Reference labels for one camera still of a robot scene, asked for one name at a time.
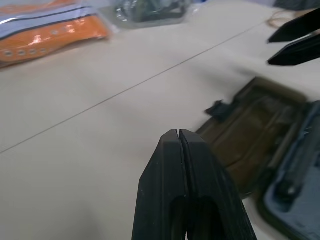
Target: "black plastic clip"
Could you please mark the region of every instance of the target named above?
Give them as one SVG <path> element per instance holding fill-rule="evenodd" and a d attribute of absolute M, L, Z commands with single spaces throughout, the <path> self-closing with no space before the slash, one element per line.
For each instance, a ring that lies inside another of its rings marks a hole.
<path fill-rule="evenodd" d="M 238 191 L 196 133 L 164 134 L 138 188 L 132 240 L 256 240 Z"/>
<path fill-rule="evenodd" d="M 213 117 L 219 123 L 223 123 L 232 114 L 235 108 L 236 106 L 233 103 L 229 105 L 220 100 L 214 102 L 214 105 L 205 110 L 205 113 Z"/>
<path fill-rule="evenodd" d="M 268 60 L 270 65 L 296 66 L 320 58 L 320 8 L 280 27 L 269 43 L 291 42 Z"/>

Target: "plastic bag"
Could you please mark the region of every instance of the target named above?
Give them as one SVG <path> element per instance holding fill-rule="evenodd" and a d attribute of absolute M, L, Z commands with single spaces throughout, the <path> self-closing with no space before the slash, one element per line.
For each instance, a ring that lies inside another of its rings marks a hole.
<path fill-rule="evenodd" d="M 120 0 L 116 17 L 136 28 L 181 23 L 191 5 L 190 0 Z"/>
<path fill-rule="evenodd" d="M 111 31 L 84 1 L 55 0 L 0 7 L 0 67 L 41 58 L 77 41 Z"/>

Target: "table seam line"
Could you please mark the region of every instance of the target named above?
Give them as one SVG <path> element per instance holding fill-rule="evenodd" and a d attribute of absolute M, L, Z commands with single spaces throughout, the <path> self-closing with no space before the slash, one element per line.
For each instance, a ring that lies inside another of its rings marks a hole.
<path fill-rule="evenodd" d="M 164 73 L 166 73 L 166 72 L 168 72 L 168 71 L 170 71 L 170 70 L 172 70 L 172 69 L 174 69 L 174 68 L 176 68 L 176 67 L 178 67 L 178 66 L 180 66 L 180 65 L 182 65 L 182 64 L 184 64 L 184 63 L 186 63 L 186 62 L 188 62 L 188 61 L 190 61 L 190 60 L 192 60 L 192 59 L 194 59 L 194 58 L 196 58 L 196 57 L 198 57 L 198 56 L 200 56 L 200 55 L 202 55 L 202 54 L 204 54 L 204 53 L 206 53 L 206 52 L 209 52 L 209 51 L 215 49 L 216 47 L 219 47 L 219 46 L 221 46 L 222 44 L 225 44 L 225 43 L 227 43 L 227 42 L 229 42 L 229 41 L 231 41 L 231 40 L 233 40 L 233 39 L 241 36 L 241 35 L 244 34 L 244 33 L 247 33 L 247 32 L 249 32 L 249 31 L 251 31 L 252 29 L 260 26 L 260 25 L 263 24 L 263 23 L 265 23 L 265 20 L 264 20 L 263 22 L 260 22 L 260 23 L 257 24 L 257 25 L 254 25 L 254 26 L 248 28 L 247 30 L 245 30 L 245 31 L 243 31 L 243 32 L 240 32 L 240 33 L 234 35 L 234 36 L 231 37 L 231 38 L 228 38 L 227 40 L 222 41 L 221 43 L 218 43 L 217 45 L 215 45 L 215 46 L 213 46 L 213 47 L 208 48 L 207 50 L 204 50 L 204 51 L 202 51 L 202 52 L 200 52 L 200 53 L 198 53 L 198 54 L 196 54 L 196 55 L 194 55 L 194 56 L 192 56 L 192 57 L 190 57 L 190 58 L 188 58 L 188 59 L 186 59 L 186 60 L 184 60 L 184 61 L 182 61 L 182 62 L 180 62 L 180 63 L 178 63 L 178 64 L 176 64 L 176 65 L 174 65 L 174 66 L 172 66 L 172 67 L 170 67 L 170 68 L 168 68 L 168 69 L 166 69 L 166 70 L 164 70 L 164 71 L 162 71 L 162 72 L 160 72 L 160 73 L 158 73 L 158 74 L 156 74 L 156 75 L 154 75 L 154 76 L 152 76 L 152 77 L 149 77 L 148 79 L 146 79 L 146 80 L 144 80 L 144 81 L 142 81 L 142 82 L 140 82 L 140 83 L 138 83 L 138 84 L 136 84 L 136 85 L 134 85 L 134 86 L 132 86 L 132 87 L 129 87 L 129 88 L 126 89 L 126 90 L 123 90 L 123 91 L 121 91 L 121 92 L 119 92 L 119 93 L 117 93 L 117 94 L 115 94 L 115 95 L 113 95 L 113 96 L 111 96 L 111 97 L 109 97 L 109 98 L 107 98 L 107 99 L 105 99 L 105 100 L 103 100 L 103 101 L 101 101 L 101 102 L 99 102 L 99 103 L 97 103 L 97 104 L 95 104 L 95 105 L 93 105 L 93 106 L 91 106 L 91 107 L 89 107 L 89 108 L 87 108 L 87 109 L 85 109 L 85 110 L 83 110 L 83 111 L 81 111 L 81 112 L 79 112 L 79 113 L 77 113 L 77 114 L 75 114 L 75 115 L 73 115 L 73 116 L 71 116 L 71 117 L 63 120 L 63 121 L 61 121 L 61 122 L 59 122 L 59 123 L 57 123 L 57 124 L 55 124 L 55 125 L 47 128 L 47 129 L 45 129 L 45 130 L 43 130 L 43 131 L 41 131 L 41 132 L 38 132 L 37 134 L 35 134 L 35 135 L 31 136 L 31 137 L 28 137 L 27 139 L 25 139 L 25 140 L 23 140 L 23 141 L 21 141 L 21 142 L 18 142 L 18 143 L 16 143 L 15 145 L 10 146 L 9 148 L 7 148 L 7 149 L 5 149 L 5 150 L 3 150 L 3 151 L 0 151 L 0 155 L 3 154 L 3 153 L 5 153 L 5 152 L 7 152 L 7 151 L 9 151 L 9 150 L 11 150 L 11 149 L 13 149 L 13 148 L 15 148 L 15 147 L 17 147 L 17 146 L 19 146 L 19 145 L 21 145 L 21 144 L 23 144 L 23 143 L 25 143 L 25 142 L 27 142 L 27 141 L 29 141 L 29 140 L 31 140 L 31 139 L 33 139 L 33 138 L 35 138 L 35 137 L 37 137 L 37 136 L 39 136 L 39 135 L 41 135 L 41 134 L 43 134 L 43 133 L 45 133 L 45 132 L 47 132 L 47 131 L 49 131 L 49 130 L 51 130 L 51 129 L 53 129 L 53 128 L 55 128 L 55 127 L 57 127 L 57 126 L 59 126 L 59 125 L 62 125 L 62 124 L 64 124 L 64 123 L 66 123 L 67 121 L 69 121 L 69 120 L 71 120 L 71 119 L 74 119 L 74 118 L 80 116 L 81 114 L 84 114 L 84 113 L 87 112 L 87 111 L 90 111 L 91 109 L 94 109 L 95 107 L 97 107 L 97 106 L 99 106 L 99 105 L 101 105 L 101 104 L 104 104 L 105 102 L 107 102 L 107 101 L 109 101 L 109 100 L 111 100 L 111 99 L 113 99 L 113 98 L 118 97 L 118 96 L 121 95 L 121 94 L 124 94 L 125 92 L 128 92 L 128 91 L 130 91 L 130 90 L 132 90 L 132 89 L 134 89 L 134 88 L 136 88 L 136 87 L 138 87 L 138 86 L 140 86 L 140 85 L 148 82 L 149 80 L 152 80 L 152 79 L 154 79 L 154 78 L 156 78 L 156 77 L 158 77 L 158 76 L 160 76 L 160 75 L 162 75 L 162 74 L 164 74 Z"/>

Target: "olive green case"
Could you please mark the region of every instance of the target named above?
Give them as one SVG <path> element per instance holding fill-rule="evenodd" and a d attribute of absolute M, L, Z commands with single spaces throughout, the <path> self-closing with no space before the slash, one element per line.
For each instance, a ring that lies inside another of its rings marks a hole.
<path fill-rule="evenodd" d="M 255 78 L 231 104 L 215 102 L 197 133 L 227 168 L 242 198 L 276 169 L 304 118 L 307 98 L 270 80 Z"/>

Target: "table surface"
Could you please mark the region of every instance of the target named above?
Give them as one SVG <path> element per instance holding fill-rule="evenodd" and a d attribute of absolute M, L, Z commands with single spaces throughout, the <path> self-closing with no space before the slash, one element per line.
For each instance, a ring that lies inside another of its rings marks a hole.
<path fill-rule="evenodd" d="M 274 9 L 203 5 L 180 25 L 123 30 L 0 72 L 0 235 L 131 239 L 139 178 L 160 136 L 196 131 L 254 76 L 319 98 L 319 61 L 266 65 Z M 286 239 L 244 201 L 259 240 Z"/>

